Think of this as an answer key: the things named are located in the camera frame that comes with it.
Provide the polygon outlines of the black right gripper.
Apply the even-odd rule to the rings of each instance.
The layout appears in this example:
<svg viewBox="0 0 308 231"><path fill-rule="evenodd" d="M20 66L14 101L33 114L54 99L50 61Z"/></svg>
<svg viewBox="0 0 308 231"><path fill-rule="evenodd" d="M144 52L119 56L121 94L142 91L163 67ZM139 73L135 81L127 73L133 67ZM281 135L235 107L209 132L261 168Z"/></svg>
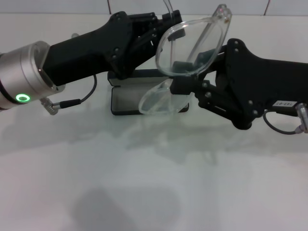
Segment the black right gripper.
<svg viewBox="0 0 308 231"><path fill-rule="evenodd" d="M224 52L225 81L232 102L239 108L232 123L247 130L265 111L297 116L308 129L307 63L264 59L239 39L229 39Z"/></svg>

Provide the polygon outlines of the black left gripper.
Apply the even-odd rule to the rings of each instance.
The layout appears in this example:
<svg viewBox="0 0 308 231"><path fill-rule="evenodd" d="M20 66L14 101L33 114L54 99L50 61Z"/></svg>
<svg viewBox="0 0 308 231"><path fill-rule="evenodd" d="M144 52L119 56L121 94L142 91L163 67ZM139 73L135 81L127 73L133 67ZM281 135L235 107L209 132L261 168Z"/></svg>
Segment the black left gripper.
<svg viewBox="0 0 308 231"><path fill-rule="evenodd" d="M102 27L52 45L42 69L52 80L78 80L106 71L125 78L155 56L163 35L182 22L179 10L159 16L117 12Z"/></svg>

